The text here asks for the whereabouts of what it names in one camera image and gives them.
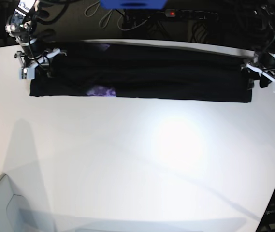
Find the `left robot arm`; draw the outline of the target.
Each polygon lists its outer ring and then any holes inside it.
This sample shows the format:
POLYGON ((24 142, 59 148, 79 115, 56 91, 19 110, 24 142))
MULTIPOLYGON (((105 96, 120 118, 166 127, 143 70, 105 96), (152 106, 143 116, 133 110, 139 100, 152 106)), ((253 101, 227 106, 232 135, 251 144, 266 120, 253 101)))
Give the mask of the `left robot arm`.
POLYGON ((246 60, 242 68, 259 76, 260 88, 269 85, 275 88, 275 5, 268 0, 259 0, 254 11, 262 21, 267 37, 264 44, 254 52, 253 58, 246 60))

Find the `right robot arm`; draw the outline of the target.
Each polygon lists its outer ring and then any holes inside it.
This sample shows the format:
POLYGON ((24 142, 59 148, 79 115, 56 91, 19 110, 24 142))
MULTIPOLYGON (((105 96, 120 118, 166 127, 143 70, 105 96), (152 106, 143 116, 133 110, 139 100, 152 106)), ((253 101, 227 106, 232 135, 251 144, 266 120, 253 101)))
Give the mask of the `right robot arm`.
POLYGON ((55 36, 54 29, 47 28, 35 33, 37 25, 50 26, 58 22, 68 10, 69 0, 21 0, 14 13, 8 18, 5 31, 20 45, 21 51, 14 54, 21 64, 21 78, 29 79, 37 69, 50 72, 51 61, 60 53, 59 49, 52 49, 46 44, 46 39, 55 36), (63 9, 58 15, 49 21, 45 19, 50 16, 44 7, 62 5, 63 9))

